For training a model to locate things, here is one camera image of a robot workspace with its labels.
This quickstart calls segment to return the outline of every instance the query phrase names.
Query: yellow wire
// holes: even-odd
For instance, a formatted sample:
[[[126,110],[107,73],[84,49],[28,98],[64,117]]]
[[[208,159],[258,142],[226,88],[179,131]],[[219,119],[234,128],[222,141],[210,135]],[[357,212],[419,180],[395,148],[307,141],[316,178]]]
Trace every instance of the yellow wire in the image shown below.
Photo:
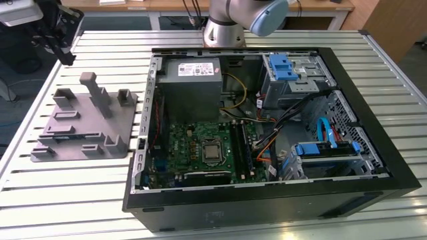
[[[236,105],[226,106],[226,107],[220,107],[220,108],[219,108],[219,109],[226,110],[226,109],[234,109],[234,108],[239,107],[239,106],[246,102],[246,100],[247,100],[247,95],[248,95],[248,89],[247,89],[247,86],[243,84],[242,80],[240,80],[235,75],[232,75],[232,74],[230,74],[230,73],[227,73],[227,72],[224,72],[223,74],[224,74],[224,75],[228,75],[230,77],[232,77],[232,78],[240,83],[240,85],[242,85],[242,87],[243,87],[243,90],[244,90],[243,99],[242,99],[242,101],[240,101]]]

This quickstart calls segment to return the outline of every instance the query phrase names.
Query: power supply label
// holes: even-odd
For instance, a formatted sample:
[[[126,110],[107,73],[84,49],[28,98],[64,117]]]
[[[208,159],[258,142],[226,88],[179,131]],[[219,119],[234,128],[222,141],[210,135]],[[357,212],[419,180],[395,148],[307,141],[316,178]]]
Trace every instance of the power supply label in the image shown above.
[[[212,76],[214,73],[214,63],[182,63],[178,66],[178,76]]]

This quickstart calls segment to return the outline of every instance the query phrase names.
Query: desk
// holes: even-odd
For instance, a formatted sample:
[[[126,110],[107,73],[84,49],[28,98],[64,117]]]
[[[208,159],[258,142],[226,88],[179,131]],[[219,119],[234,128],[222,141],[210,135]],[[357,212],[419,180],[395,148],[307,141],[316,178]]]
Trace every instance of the desk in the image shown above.
[[[62,0],[64,6],[86,12],[87,17],[150,17],[151,30],[160,30],[159,17],[187,16],[182,0],[146,0],[143,2],[128,1],[127,4],[100,6],[99,0]],[[195,16],[195,8],[191,0],[186,0],[191,14]],[[330,0],[300,0],[303,17],[331,17],[328,30],[339,30],[348,12],[355,9],[350,0],[340,4]],[[208,16],[210,0],[199,0],[203,16]],[[290,6],[287,17],[299,14],[298,4]]]
[[[2,239],[411,239],[427,236],[427,100],[370,36],[357,31],[246,32],[248,47],[330,47],[423,187],[347,218],[152,234],[122,212],[130,158],[32,162],[30,153],[54,111],[59,88],[87,93],[82,72],[95,71],[108,92],[144,99],[152,48],[200,48],[200,31],[86,31],[74,66],[56,63],[0,161]],[[138,147],[136,105],[130,150]]]

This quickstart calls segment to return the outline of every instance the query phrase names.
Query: motherboard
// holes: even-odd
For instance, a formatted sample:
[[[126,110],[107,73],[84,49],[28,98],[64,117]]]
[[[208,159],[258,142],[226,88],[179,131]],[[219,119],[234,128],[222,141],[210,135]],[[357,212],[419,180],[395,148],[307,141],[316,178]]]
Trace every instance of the motherboard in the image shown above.
[[[171,124],[168,156],[156,160],[159,187],[266,182],[266,169],[252,154],[252,122]]]

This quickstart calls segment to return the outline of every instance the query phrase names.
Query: sticker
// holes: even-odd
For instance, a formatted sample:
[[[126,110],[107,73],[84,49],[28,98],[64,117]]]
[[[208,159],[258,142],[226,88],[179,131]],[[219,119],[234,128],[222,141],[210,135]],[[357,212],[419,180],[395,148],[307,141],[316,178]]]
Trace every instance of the sticker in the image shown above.
[[[132,6],[132,7],[128,7],[127,10],[147,10],[147,7]]]
[[[256,107],[258,107],[259,109],[263,108],[263,100],[256,99]]]
[[[306,73],[306,69],[304,68],[294,68],[294,72],[296,74]]]
[[[278,174],[278,170],[276,170],[275,167],[271,166],[271,165],[270,165],[270,167],[268,167],[268,172],[270,172],[274,176],[276,176],[276,174]]]
[[[178,76],[212,76],[214,73],[214,63],[182,63],[178,66]]]

